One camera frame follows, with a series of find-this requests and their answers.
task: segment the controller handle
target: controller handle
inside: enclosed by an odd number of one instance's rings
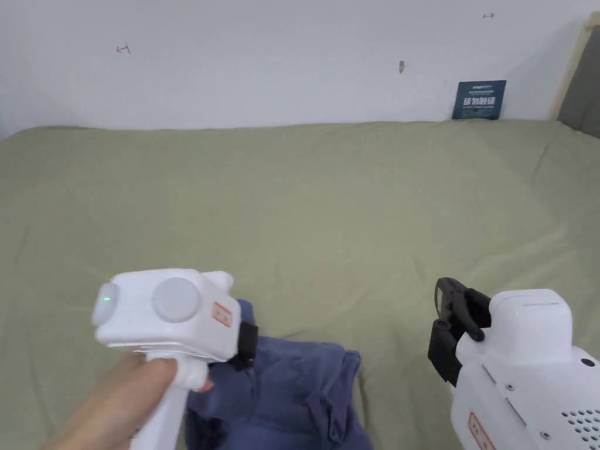
[[[148,421],[132,438],[130,450],[174,450],[185,404],[191,389],[200,389],[208,378],[206,361],[184,353],[151,352],[146,360],[177,360],[177,375]]]

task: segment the blue sign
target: blue sign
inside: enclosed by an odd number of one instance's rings
[[[461,81],[452,119],[497,120],[502,109],[506,80]]]

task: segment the white handheld controller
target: white handheld controller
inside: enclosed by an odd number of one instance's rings
[[[189,390],[204,385],[210,362],[236,355],[241,312],[232,286],[226,272],[160,269],[119,274],[100,288],[92,315],[100,343],[178,362],[131,450],[174,449]]]

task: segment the ventilation holes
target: ventilation holes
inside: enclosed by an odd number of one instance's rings
[[[590,450],[600,450],[600,408],[561,411],[560,414],[573,425],[573,430]]]

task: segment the red label sticker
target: red label sticker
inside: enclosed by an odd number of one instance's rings
[[[494,444],[492,444],[484,428],[481,426],[477,420],[477,417],[473,413],[471,413],[469,416],[469,430],[471,431],[471,434],[475,438],[475,441],[481,450],[496,450],[496,447],[494,447]]]
[[[221,322],[223,325],[229,327],[231,327],[231,324],[233,322],[231,311],[221,306],[217,302],[215,302],[215,304],[212,306],[212,317],[215,320]]]

